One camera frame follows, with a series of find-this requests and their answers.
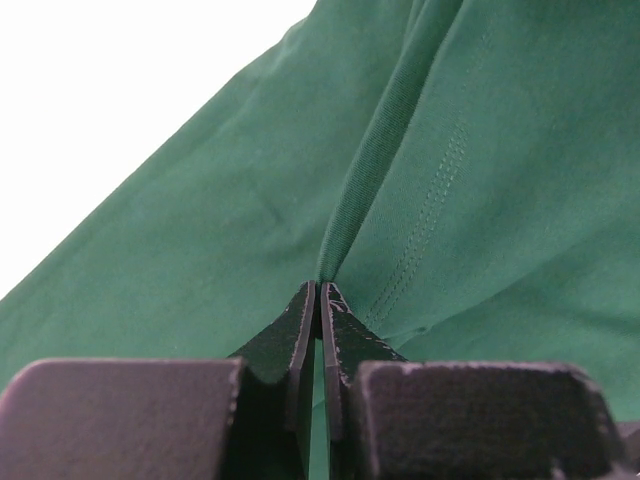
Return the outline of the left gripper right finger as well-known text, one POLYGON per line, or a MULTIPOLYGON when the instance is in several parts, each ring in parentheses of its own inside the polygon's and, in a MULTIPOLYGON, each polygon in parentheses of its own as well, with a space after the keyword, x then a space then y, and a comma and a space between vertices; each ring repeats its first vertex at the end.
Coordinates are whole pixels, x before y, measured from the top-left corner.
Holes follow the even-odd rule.
POLYGON ((333 479, 626 479, 630 432, 562 363, 406 360, 319 296, 333 479))

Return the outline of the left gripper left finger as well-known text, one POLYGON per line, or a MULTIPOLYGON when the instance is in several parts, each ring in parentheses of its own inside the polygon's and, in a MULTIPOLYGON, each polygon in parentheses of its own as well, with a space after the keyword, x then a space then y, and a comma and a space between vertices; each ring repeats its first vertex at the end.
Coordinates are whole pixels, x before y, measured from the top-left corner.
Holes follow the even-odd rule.
POLYGON ((5 479, 305 479, 316 286, 226 359, 35 361, 1 396, 5 479))

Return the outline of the green t-shirt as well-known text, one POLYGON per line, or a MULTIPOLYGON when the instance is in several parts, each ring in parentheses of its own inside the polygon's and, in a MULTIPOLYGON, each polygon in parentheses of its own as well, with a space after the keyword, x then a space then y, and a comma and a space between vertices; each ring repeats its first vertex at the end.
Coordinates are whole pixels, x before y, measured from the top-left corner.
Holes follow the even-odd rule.
POLYGON ((639 5, 320 1, 1 303, 43 359, 226 359, 316 286, 406 360, 562 363, 639 475, 639 5))

